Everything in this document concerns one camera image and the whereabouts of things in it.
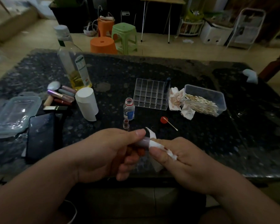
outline yellow liquid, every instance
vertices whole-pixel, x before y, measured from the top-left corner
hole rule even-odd
[[[70,83],[72,85],[72,88],[75,89],[75,90],[79,90],[79,89],[82,89],[84,87],[90,87],[90,88],[92,87],[91,81],[89,82],[88,86],[84,85],[79,72],[76,71],[76,70],[71,73],[71,75],[69,76],[69,79],[70,79]]]

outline person's right hand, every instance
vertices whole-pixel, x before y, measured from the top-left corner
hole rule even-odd
[[[184,188],[203,193],[217,194],[220,190],[220,176],[227,168],[211,158],[196,145],[178,137],[170,140],[152,139],[177,155],[173,160],[159,148],[149,148],[150,155],[163,165]]]

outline hand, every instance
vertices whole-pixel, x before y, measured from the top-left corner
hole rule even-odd
[[[139,160],[137,151],[128,145],[141,140],[145,133],[144,129],[127,132],[110,128],[70,145],[67,149],[75,160],[77,181],[94,182],[112,175],[118,181],[126,180]]]
[[[150,155],[163,165],[184,188],[203,194],[215,194],[220,188],[218,173],[227,168],[215,161],[196,145],[178,137],[170,140],[153,139],[177,155],[173,160],[159,148],[151,147]]]

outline black granite table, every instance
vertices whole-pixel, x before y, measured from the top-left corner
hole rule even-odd
[[[280,180],[280,97],[262,80],[246,82],[243,63],[193,61],[139,56],[108,56],[85,53],[87,68],[99,108],[96,122],[85,120],[77,107],[63,126],[64,146],[78,142],[104,128],[122,128],[123,103],[133,97],[136,78],[164,81],[182,89],[185,84],[224,93],[227,111],[218,117],[195,113],[190,121],[176,111],[136,107],[132,130],[149,127],[158,138],[189,139],[219,162],[253,180]],[[70,85],[54,50],[36,49],[0,79],[0,99],[23,91],[45,94],[48,83]],[[167,116],[179,129],[161,124]],[[0,139],[0,174],[16,175],[28,167],[21,153],[27,133]],[[170,179],[167,171],[156,173],[148,154],[132,177]]]

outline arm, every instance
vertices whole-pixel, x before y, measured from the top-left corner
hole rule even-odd
[[[150,154],[185,188],[212,195],[238,224],[280,223],[280,206],[235,170],[208,156],[184,138],[156,140],[177,155],[173,161],[158,148]]]
[[[127,145],[144,135],[106,129],[48,155],[0,188],[0,223],[45,223],[77,182],[125,180],[139,159]]]

